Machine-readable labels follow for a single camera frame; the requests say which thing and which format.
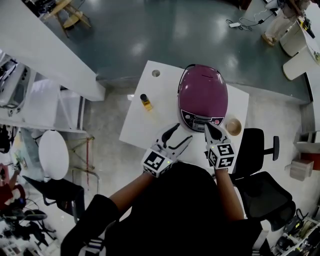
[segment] rice cooker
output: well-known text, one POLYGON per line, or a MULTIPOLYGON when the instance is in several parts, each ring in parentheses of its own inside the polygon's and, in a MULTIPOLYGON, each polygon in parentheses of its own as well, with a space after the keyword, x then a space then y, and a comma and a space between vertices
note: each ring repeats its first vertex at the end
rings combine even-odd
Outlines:
POLYGON ((185 124, 196 132, 205 123, 221 125, 228 108, 228 90, 222 75, 213 67, 191 64, 181 76, 178 104, 185 124))

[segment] black chair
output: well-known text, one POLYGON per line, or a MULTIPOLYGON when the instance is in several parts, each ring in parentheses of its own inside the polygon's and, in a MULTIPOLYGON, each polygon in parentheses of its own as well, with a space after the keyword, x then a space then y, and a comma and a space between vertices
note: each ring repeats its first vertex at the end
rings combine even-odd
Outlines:
POLYGON ((59 209, 73 216, 75 223, 85 212, 85 191, 82 186, 66 179, 40 182, 26 176, 23 177, 42 194, 46 206, 56 204, 59 209))
POLYGON ((295 215, 296 205, 291 194, 269 173, 259 172, 234 180, 233 184, 239 190, 248 219, 268 220, 271 230, 277 231, 295 215))
POLYGON ((265 149, 264 131, 257 128, 246 128, 243 130, 242 141, 232 180, 243 178, 254 174, 262 169, 265 155, 273 154, 273 161, 279 157, 279 137, 273 137, 273 147, 265 149))

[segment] shoe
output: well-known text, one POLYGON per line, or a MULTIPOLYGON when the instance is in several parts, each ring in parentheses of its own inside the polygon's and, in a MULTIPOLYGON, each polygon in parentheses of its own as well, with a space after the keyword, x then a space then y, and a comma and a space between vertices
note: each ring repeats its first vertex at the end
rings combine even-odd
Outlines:
POLYGON ((262 39, 270 46, 274 47, 275 44, 263 33, 261 35, 262 39))

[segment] bottle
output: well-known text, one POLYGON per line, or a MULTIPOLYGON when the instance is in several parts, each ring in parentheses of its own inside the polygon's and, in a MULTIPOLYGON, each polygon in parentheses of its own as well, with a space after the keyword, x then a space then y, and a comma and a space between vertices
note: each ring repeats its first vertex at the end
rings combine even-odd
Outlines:
POLYGON ((148 111, 152 110, 153 106, 151 105, 147 95, 141 94, 140 99, 141 99, 142 104, 144 105, 146 110, 148 110, 148 111))

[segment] brown cup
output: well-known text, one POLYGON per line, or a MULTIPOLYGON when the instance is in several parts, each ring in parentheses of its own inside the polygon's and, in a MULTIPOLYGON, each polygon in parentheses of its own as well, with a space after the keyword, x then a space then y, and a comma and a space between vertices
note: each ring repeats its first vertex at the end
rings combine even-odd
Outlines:
POLYGON ((237 136, 241 132, 242 126, 238 119, 232 118, 226 124, 226 130, 232 135, 237 136))

